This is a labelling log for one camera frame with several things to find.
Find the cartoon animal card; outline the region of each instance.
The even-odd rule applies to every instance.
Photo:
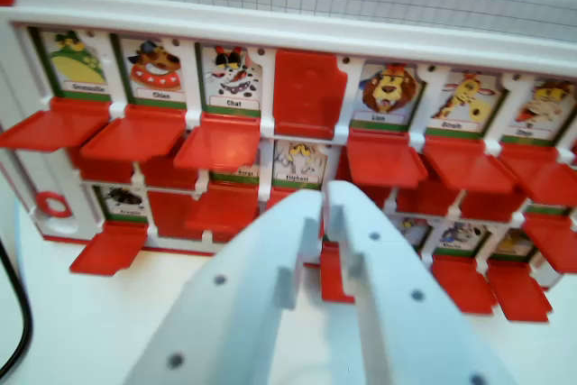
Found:
[[[435,254],[472,257],[477,253],[487,233],[483,225],[454,223],[441,235]]]
[[[94,190],[107,220],[146,223],[146,210],[142,205],[144,190],[109,186],[94,187]]]
[[[262,67],[243,47],[202,45],[200,65],[206,111],[222,115],[261,115]]]
[[[328,149],[323,144],[278,140],[274,148],[272,186],[320,189]]]
[[[498,75],[453,70],[438,96],[426,133],[479,139],[502,97]]]
[[[577,102],[575,84],[538,79],[532,92],[511,119],[503,142],[553,145]]]
[[[351,127],[407,131],[424,88],[415,66],[365,63],[354,101]]]
[[[58,96],[110,101],[105,73],[90,38],[70,29],[29,29],[50,85]]]
[[[509,229],[490,259],[528,261],[535,250],[535,246],[525,232],[520,229]]]
[[[387,215],[390,222],[402,234],[405,239],[416,249],[425,242],[431,226],[424,218],[413,218],[397,215]]]
[[[158,38],[112,34],[111,39],[129,102],[186,108],[178,56]]]
[[[222,171],[211,171],[210,172],[211,179],[258,185],[260,160],[261,160],[260,153],[257,152],[256,158],[254,159],[254,163],[252,165],[241,166],[237,171],[233,173],[225,173]]]

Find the black cable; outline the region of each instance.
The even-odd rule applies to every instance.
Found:
[[[2,378],[8,374],[8,372],[20,361],[20,359],[24,356],[30,347],[30,341],[32,340],[32,311],[30,309],[28,297],[26,296],[26,291],[24,290],[22,282],[16,275],[16,271],[14,270],[4,245],[2,244],[2,238],[0,238],[0,259],[2,260],[2,264],[4,265],[6,274],[8,275],[8,279],[12,283],[14,293],[18,298],[23,317],[22,337],[20,338],[20,343],[18,343],[18,346],[14,350],[14,353],[10,359],[0,369],[0,380],[2,380]]]

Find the red plastic ring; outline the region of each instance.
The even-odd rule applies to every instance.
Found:
[[[56,200],[64,206],[64,210],[55,211],[50,206],[48,199]],[[61,194],[53,193],[52,191],[42,191],[36,195],[36,205],[44,212],[44,214],[55,216],[56,218],[67,218],[72,215],[69,204],[66,203],[66,198]]]

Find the white table surface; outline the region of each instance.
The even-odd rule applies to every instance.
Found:
[[[14,232],[7,203],[11,192],[1,180],[0,234],[6,239]],[[140,252],[129,270],[112,278],[73,274],[69,265],[82,246],[43,241],[23,209],[17,212],[34,337],[5,383],[122,384],[182,284],[207,258]],[[3,278],[0,273],[5,300]],[[303,279],[296,310],[281,321],[270,383],[363,383],[354,307],[322,302],[316,270],[305,271]],[[548,325],[511,323],[499,309],[492,317],[469,316],[519,384],[577,383],[577,277],[566,276],[547,296],[554,307]],[[14,310],[2,305],[0,319],[9,323]],[[0,354],[14,349],[14,338],[5,337],[19,332],[0,328]]]

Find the cartoon giraffe card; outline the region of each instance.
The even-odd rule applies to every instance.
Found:
[[[533,91],[511,119],[502,141],[553,145],[574,112],[576,103],[574,83],[538,79]]]
[[[328,154],[323,144],[278,140],[274,148],[272,186],[320,189]]]
[[[262,67],[240,46],[202,45],[199,50],[204,108],[221,115],[261,115]]]
[[[352,128],[407,131],[425,85],[415,66],[368,62],[354,101]]]
[[[509,229],[490,256],[493,260],[528,261],[536,250],[535,246],[521,229]]]
[[[158,38],[116,34],[111,38],[129,102],[186,108],[178,56]]]
[[[35,27],[30,35],[56,95],[110,101],[105,73],[89,37],[80,38],[77,30]]]
[[[439,94],[426,133],[479,139],[504,95],[496,74],[453,70]]]

